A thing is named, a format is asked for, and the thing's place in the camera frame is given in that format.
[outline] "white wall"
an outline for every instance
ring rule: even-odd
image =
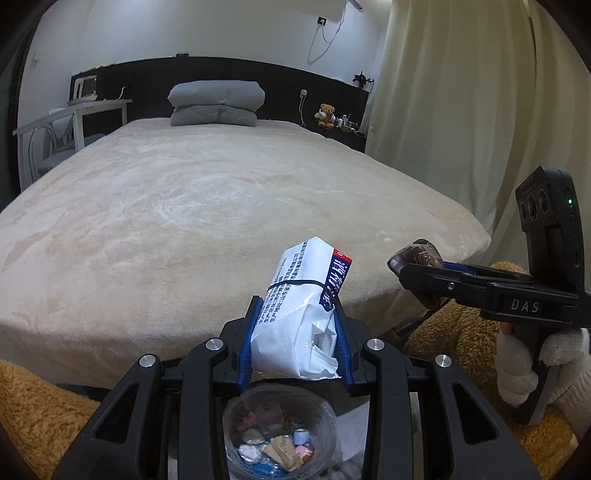
[[[59,0],[29,51],[18,124],[64,106],[73,74],[181,52],[265,61],[350,83],[361,70],[376,71],[388,1],[361,0],[365,12],[349,4],[343,18],[345,0]],[[330,44],[319,16],[328,19]],[[22,170],[25,187],[30,175]]]

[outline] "gray pillow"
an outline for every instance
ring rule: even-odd
[[[226,105],[256,112],[265,103],[265,92],[257,82],[242,80],[198,80],[175,85],[168,101],[172,106]]]
[[[173,127],[180,125],[226,124],[254,127],[256,113],[225,105],[178,106],[170,118]]]

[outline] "bed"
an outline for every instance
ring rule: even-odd
[[[386,266],[417,238],[477,261],[454,201],[294,124],[130,122],[0,214],[0,356],[51,382],[112,387],[143,353],[184,355],[263,296],[288,247],[353,258],[340,298],[380,335],[420,305]]]

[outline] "blue gripper pad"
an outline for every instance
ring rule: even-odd
[[[462,265],[461,263],[443,262],[443,268],[447,270],[454,270],[456,272],[466,272],[471,274],[474,273],[467,266]]]
[[[252,315],[248,331],[246,333],[244,343],[240,350],[240,356],[238,358],[238,379],[236,380],[236,386],[239,392],[244,392],[252,379],[252,358],[251,358],[251,336],[252,331],[255,328],[256,321],[261,315],[263,299],[259,299],[256,303],[255,311]],[[341,381],[345,387],[349,389],[353,385],[353,368],[351,364],[351,354],[345,340],[345,334],[343,333],[343,326],[341,324],[339,312],[335,309],[335,329],[336,329],[336,344],[335,344],[335,358],[339,363],[337,369],[338,374],[341,376]]]
[[[335,309],[335,328],[336,328],[336,345],[335,358],[339,363],[337,373],[340,375],[341,382],[344,383],[345,388],[350,390],[353,386],[353,365],[351,362],[351,352],[343,333],[343,325],[341,323],[339,309]]]
[[[256,321],[261,315],[263,299],[259,298],[255,310],[252,314],[251,322],[248,325],[244,343],[240,349],[240,356],[238,357],[238,379],[236,380],[236,387],[240,393],[244,392],[252,379],[252,361],[251,361],[251,336],[255,329]]]

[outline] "desk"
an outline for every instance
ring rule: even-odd
[[[82,127],[82,117],[90,115],[91,113],[105,112],[107,110],[117,110],[121,108],[121,118],[123,124],[127,123],[127,104],[131,103],[132,100],[121,99],[121,100],[94,100],[93,102],[82,102],[77,105],[69,106],[58,112],[46,115],[38,118],[37,120],[23,125],[12,132],[13,135],[17,135],[18,142],[18,163],[24,165],[24,151],[23,151],[23,135],[31,130],[47,125],[60,118],[73,115],[74,123],[74,145],[76,146],[76,152],[79,152],[84,148],[84,129]]]

